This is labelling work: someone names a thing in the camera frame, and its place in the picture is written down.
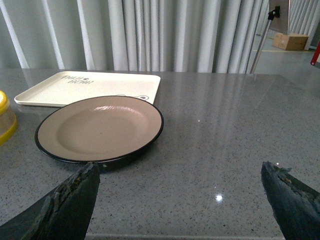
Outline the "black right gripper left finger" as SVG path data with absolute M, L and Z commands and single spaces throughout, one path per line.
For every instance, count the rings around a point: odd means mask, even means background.
M 100 184 L 100 169 L 88 163 L 32 206 L 0 227 L 2 240 L 83 240 Z

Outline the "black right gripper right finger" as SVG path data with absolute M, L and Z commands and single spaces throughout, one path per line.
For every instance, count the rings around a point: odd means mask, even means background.
M 320 193 L 289 171 L 269 161 L 262 163 L 261 181 L 273 216 L 286 240 L 318 240 Z

